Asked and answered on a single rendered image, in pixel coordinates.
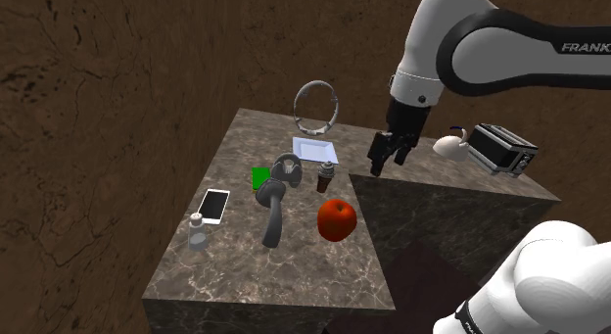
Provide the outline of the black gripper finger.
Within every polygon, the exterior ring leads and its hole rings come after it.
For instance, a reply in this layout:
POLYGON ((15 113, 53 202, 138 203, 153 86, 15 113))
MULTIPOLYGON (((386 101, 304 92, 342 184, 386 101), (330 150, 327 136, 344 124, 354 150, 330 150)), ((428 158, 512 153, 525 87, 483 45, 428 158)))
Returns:
POLYGON ((395 157, 394 157, 394 162, 399 165, 402 166, 406 156, 408 155, 408 153, 411 151, 411 149, 416 145, 416 138, 412 135, 406 135, 404 136, 397 145, 397 150, 395 153, 395 157))
POLYGON ((386 160, 397 150, 398 139, 392 132, 377 131, 367 153, 371 160, 370 173, 379 176, 386 160))

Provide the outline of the white teapot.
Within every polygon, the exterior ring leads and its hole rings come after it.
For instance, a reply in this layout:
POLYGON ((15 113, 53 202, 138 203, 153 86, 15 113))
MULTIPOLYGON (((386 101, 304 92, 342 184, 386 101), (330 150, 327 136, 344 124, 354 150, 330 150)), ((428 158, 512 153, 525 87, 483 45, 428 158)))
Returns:
POLYGON ((438 139, 433 145, 433 150, 440 156, 456 162, 464 162, 469 152, 467 142, 467 130, 461 126, 452 126, 451 129, 459 129, 461 136, 447 135, 438 139))

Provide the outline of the brown grinder with grey top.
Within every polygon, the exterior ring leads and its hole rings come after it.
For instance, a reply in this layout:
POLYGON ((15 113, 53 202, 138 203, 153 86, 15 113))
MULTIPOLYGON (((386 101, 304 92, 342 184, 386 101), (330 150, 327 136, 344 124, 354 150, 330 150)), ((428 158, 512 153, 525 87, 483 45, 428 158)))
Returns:
POLYGON ((319 193, 325 193, 329 183, 335 175, 334 164, 330 161, 321 163, 318 167, 318 178, 316 191, 319 193))

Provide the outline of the white square plate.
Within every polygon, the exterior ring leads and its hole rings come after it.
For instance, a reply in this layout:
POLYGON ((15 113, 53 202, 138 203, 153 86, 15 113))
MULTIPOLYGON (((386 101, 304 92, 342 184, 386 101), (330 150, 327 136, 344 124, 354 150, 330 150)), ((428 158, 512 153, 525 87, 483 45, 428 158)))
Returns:
POLYGON ((293 153, 304 161, 331 162, 334 165, 339 163, 334 145, 330 141, 294 137, 293 153))

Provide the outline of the red apple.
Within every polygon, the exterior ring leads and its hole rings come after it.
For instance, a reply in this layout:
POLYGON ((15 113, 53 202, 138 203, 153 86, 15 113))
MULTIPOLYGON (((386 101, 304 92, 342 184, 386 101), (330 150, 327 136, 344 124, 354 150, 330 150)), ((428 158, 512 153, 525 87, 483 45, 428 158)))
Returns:
POLYGON ((340 199, 326 201, 317 213, 319 234, 330 242, 339 242, 350 236, 357 225, 355 209, 340 199))

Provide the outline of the black and silver toaster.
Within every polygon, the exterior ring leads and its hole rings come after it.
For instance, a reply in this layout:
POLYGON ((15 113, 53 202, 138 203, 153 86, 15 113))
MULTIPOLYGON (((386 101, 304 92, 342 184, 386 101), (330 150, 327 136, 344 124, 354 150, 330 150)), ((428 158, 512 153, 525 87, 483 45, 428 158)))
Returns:
POLYGON ((491 175, 507 173, 519 177, 537 155, 539 147, 494 124, 479 123, 474 127, 468 157, 491 175))

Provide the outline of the green flat box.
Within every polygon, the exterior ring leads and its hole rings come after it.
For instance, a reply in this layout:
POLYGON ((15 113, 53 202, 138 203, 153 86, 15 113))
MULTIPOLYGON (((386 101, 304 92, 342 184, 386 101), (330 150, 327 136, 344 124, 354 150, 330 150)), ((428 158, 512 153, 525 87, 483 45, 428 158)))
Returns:
POLYGON ((252 189, 256 192, 261 185, 270 177, 270 169, 268 167, 253 167, 252 172, 252 189))

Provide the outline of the white smartphone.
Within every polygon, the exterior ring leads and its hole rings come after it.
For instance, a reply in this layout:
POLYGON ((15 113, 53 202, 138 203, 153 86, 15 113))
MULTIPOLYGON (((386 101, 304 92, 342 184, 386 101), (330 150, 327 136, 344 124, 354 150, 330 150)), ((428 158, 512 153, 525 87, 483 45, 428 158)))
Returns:
POLYGON ((203 223, 219 225, 222 221, 224 210, 230 196, 228 190, 209 188, 198 207, 198 213, 202 216, 203 223))

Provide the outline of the clear salt shaker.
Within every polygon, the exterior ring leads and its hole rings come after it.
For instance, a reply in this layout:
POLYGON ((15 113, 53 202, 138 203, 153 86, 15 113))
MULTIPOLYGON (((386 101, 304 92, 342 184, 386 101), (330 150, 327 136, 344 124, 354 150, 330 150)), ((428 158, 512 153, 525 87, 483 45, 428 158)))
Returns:
POLYGON ((192 213, 189 217, 188 247, 191 251, 202 252, 208 245, 205 223, 200 213, 192 213))

